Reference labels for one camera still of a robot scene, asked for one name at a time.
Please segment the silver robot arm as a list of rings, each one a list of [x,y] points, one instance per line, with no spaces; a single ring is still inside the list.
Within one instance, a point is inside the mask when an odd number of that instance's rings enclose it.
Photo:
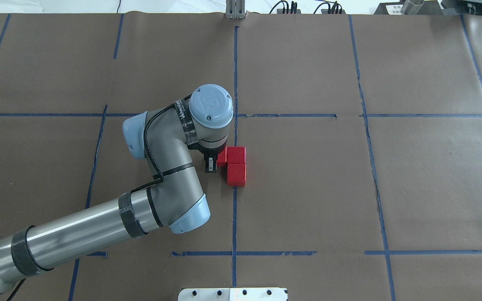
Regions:
[[[203,154],[205,171],[216,173],[233,117],[230,93],[218,84],[203,84],[165,108],[126,119],[122,129],[127,147],[149,164],[152,181],[0,238],[0,295],[25,278],[161,227],[183,234],[204,225],[210,210],[190,151]]]

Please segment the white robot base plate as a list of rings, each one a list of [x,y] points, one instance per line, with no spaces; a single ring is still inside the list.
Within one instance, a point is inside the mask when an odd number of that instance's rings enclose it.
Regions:
[[[288,301],[288,291],[278,287],[187,288],[178,301]]]

